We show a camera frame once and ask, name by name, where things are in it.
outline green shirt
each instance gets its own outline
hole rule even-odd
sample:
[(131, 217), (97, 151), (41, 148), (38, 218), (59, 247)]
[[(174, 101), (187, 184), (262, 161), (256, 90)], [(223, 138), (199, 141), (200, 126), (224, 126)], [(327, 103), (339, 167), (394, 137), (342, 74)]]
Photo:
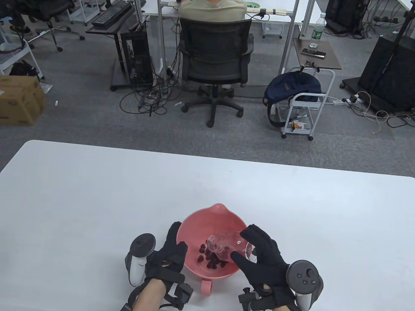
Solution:
[(236, 22), (245, 19), (247, 4), (244, 0), (185, 1), (179, 7), (179, 16), (202, 22)]

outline smartphone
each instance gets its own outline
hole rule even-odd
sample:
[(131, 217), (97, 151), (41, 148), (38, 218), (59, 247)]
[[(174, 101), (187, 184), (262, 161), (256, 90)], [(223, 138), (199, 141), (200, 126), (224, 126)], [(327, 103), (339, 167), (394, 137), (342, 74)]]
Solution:
[(327, 53), (326, 52), (320, 52), (320, 51), (316, 51), (316, 50), (311, 50), (311, 49), (303, 49), (301, 51), (301, 54), (304, 55), (309, 55), (309, 56), (313, 56), (313, 57), (318, 57), (318, 58), (325, 58)]

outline gloved hand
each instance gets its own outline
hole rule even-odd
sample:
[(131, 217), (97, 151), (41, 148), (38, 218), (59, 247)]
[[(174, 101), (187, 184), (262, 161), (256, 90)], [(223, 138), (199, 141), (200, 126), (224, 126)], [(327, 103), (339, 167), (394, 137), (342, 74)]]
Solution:
[(272, 295), (275, 308), (294, 304), (295, 296), (286, 280), (289, 265), (282, 258), (276, 241), (256, 225), (248, 226), (240, 234), (255, 246), (257, 262), (249, 261), (238, 252), (232, 252), (231, 258), (254, 290), (261, 297)]
[[(176, 274), (179, 274), (184, 265), (184, 260), (187, 253), (187, 245), (184, 242), (176, 243), (177, 231), (181, 222), (176, 221), (173, 223), (167, 233), (166, 241), (163, 247), (159, 251), (152, 252), (147, 257), (147, 264), (145, 269), (146, 278), (157, 279), (161, 268), (168, 269)], [(169, 282), (165, 279), (162, 280), (167, 288), (167, 293), (170, 290), (173, 282)]]

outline forearm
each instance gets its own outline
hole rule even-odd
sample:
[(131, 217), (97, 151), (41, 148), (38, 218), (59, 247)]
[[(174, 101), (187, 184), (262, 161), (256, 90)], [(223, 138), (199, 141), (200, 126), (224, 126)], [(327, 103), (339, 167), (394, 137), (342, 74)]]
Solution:
[(163, 281), (159, 279), (152, 279), (138, 296), (132, 310), (158, 311), (165, 294), (166, 286)]
[(287, 306), (281, 306), (279, 308), (275, 308), (273, 311), (290, 311)]

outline computer tower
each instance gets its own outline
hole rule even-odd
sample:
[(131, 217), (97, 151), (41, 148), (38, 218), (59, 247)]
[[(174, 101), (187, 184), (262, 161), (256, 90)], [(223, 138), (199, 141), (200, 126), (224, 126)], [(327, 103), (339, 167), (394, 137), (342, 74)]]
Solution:
[(121, 43), (131, 84), (153, 85), (153, 70), (145, 27), (139, 27), (139, 30), (134, 32), (121, 33)]
[(329, 0), (326, 9), (327, 27), (336, 34), (359, 30), (370, 0)]
[(388, 64), (395, 39), (396, 35), (379, 37), (358, 85), (394, 110), (406, 111), (415, 107), (415, 39), (403, 36)]

